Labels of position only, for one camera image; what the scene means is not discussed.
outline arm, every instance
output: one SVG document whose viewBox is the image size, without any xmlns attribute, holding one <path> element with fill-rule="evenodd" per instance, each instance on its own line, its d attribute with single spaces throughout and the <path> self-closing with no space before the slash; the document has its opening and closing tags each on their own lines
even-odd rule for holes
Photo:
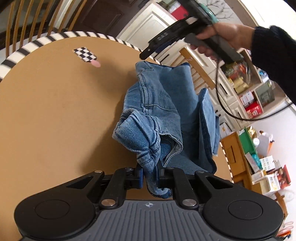
<svg viewBox="0 0 296 241">
<path fill-rule="evenodd" d="M 255 66 L 268 73 L 271 80 L 276 81 L 286 95 L 296 103 L 296 41 L 283 29 L 272 26 L 256 29 L 229 23 L 217 23 L 215 28 L 209 26 L 197 35 L 199 39 L 206 39 L 216 32 L 228 43 L 238 49 L 240 47 L 252 51 L 252 61 Z M 200 53 L 215 59 L 211 49 L 198 47 Z"/>
<path fill-rule="evenodd" d="M 254 65 L 265 70 L 296 103 L 296 41 L 279 27 L 257 27 L 251 51 Z"/>
</svg>

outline dark wooden door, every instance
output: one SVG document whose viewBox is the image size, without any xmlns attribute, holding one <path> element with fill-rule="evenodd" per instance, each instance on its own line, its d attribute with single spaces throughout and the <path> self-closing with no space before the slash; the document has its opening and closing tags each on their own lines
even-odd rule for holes
<svg viewBox="0 0 296 241">
<path fill-rule="evenodd" d="M 88 0 L 74 31 L 91 31 L 116 37 L 147 0 Z"/>
</svg>

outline cardboard box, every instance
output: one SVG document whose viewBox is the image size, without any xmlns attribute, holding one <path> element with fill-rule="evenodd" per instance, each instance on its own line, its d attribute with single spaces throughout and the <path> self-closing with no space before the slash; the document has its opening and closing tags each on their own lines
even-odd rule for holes
<svg viewBox="0 0 296 241">
<path fill-rule="evenodd" d="M 248 163 L 250 164 L 251 168 L 253 169 L 253 171 L 255 173 L 259 172 L 260 169 L 259 169 L 257 163 L 255 162 L 255 160 L 253 159 L 253 157 L 251 156 L 251 154 L 248 152 L 247 154 L 245 154 L 245 157 L 246 157 Z"/>
<path fill-rule="evenodd" d="M 262 164 L 263 170 L 265 170 L 267 172 L 275 169 L 275 167 L 276 167 L 272 156 L 267 156 L 267 157 L 261 158 L 260 162 Z"/>
<path fill-rule="evenodd" d="M 240 100 L 241 100 L 243 106 L 247 107 L 254 102 L 254 96 L 251 91 L 248 91 L 246 94 L 244 94 L 240 97 Z"/>
<path fill-rule="evenodd" d="M 220 125 L 220 139 L 225 138 L 226 136 L 229 136 L 233 131 L 230 129 L 230 127 L 227 125 L 226 122 L 223 122 Z"/>
<path fill-rule="evenodd" d="M 258 104 L 258 102 L 254 102 L 252 104 L 250 104 L 247 108 L 246 108 L 246 112 L 249 116 L 250 119 L 260 115 L 263 113 L 260 105 Z"/>
</svg>

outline human hand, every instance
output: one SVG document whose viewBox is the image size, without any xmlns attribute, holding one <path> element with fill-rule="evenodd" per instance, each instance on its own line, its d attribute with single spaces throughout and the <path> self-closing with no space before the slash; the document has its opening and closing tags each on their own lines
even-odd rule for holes
<svg viewBox="0 0 296 241">
<path fill-rule="evenodd" d="M 206 27 L 204 31 L 198 34 L 196 37 L 203 40 L 208 39 L 218 33 L 218 35 L 224 38 L 234 49 L 246 48 L 250 50 L 253 32 L 253 28 L 240 24 L 216 23 L 214 26 Z M 190 47 L 192 50 L 197 48 L 199 53 L 205 54 L 207 57 L 216 60 L 212 49 L 205 46 L 190 45 Z"/>
</svg>

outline red box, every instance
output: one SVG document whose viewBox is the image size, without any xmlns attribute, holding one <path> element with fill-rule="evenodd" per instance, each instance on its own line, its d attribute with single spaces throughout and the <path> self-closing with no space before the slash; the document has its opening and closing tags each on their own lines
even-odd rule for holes
<svg viewBox="0 0 296 241">
<path fill-rule="evenodd" d="M 189 13 L 187 12 L 187 10 L 183 6 L 178 7 L 175 11 L 173 11 L 171 13 L 171 15 L 173 15 L 175 17 L 175 19 L 177 19 L 177 20 L 181 20 L 181 19 L 187 17 L 188 14 Z"/>
<path fill-rule="evenodd" d="M 261 106 L 259 105 L 258 102 L 253 102 L 246 108 L 246 112 L 249 116 L 250 119 L 262 114 L 262 109 Z"/>
</svg>

